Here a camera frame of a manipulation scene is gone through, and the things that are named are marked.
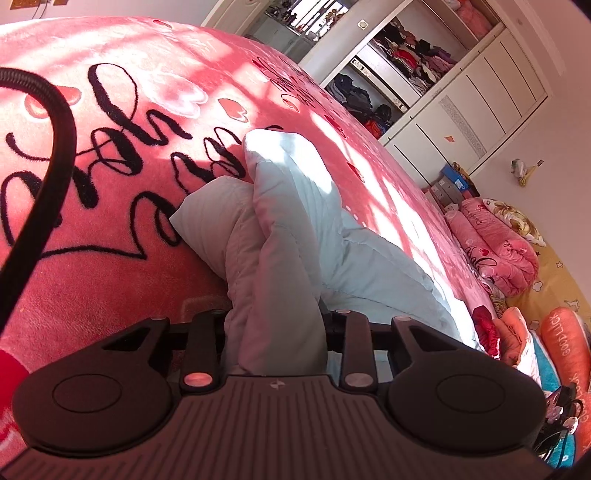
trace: cardboard box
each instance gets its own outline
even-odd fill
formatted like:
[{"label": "cardboard box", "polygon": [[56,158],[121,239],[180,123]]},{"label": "cardboard box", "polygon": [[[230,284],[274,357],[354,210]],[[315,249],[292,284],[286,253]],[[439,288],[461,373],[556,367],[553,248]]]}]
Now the cardboard box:
[{"label": "cardboard box", "polygon": [[447,196],[451,198],[453,203],[457,203],[459,205],[464,201],[464,195],[462,195],[460,189],[458,189],[456,184],[446,176],[441,177],[437,181],[437,185],[443,189]]},{"label": "cardboard box", "polygon": [[454,203],[453,200],[449,198],[449,195],[443,190],[443,187],[439,186],[437,183],[433,184],[429,190],[431,190],[431,193],[436,200],[444,207],[450,203]]}]

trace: orange carrot pillow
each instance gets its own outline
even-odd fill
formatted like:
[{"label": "orange carrot pillow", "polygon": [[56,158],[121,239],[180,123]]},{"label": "orange carrot pillow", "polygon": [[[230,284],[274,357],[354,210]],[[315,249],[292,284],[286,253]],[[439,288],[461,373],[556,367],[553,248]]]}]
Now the orange carrot pillow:
[{"label": "orange carrot pillow", "polygon": [[542,320],[538,329],[550,358],[563,385],[574,382],[577,385],[577,398],[584,404],[579,426],[574,434],[576,458],[580,458],[591,447],[591,352],[581,318],[566,307],[552,310]]}]

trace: white quilt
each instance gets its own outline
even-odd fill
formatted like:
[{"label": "white quilt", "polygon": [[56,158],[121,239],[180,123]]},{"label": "white quilt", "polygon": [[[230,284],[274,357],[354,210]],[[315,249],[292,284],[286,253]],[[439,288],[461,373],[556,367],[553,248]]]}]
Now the white quilt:
[{"label": "white quilt", "polygon": [[357,310],[372,322],[408,315],[481,348],[465,306],[448,302],[411,258],[341,208],[311,142],[254,130],[243,144],[254,185],[220,177],[189,195],[170,219],[228,282],[227,373],[324,372],[320,297],[331,310]]}]

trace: black plastic device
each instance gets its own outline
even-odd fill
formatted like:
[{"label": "black plastic device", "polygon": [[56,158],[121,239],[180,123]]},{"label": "black plastic device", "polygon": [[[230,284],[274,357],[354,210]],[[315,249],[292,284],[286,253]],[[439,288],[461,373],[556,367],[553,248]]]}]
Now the black plastic device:
[{"label": "black plastic device", "polygon": [[[407,317],[325,315],[327,375],[222,379],[226,312],[147,319],[32,373],[6,480],[548,478],[538,385]],[[394,379],[379,384],[374,349]],[[184,351],[178,378],[170,360]]]}]

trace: blue storage box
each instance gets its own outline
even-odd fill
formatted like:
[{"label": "blue storage box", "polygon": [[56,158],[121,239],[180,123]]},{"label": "blue storage box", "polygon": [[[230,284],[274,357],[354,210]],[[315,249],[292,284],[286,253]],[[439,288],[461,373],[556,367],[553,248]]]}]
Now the blue storage box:
[{"label": "blue storage box", "polygon": [[461,191],[468,190],[470,187],[463,179],[463,177],[456,172],[451,165],[446,165],[441,169],[441,173],[445,175],[448,179],[450,179],[453,184]]}]

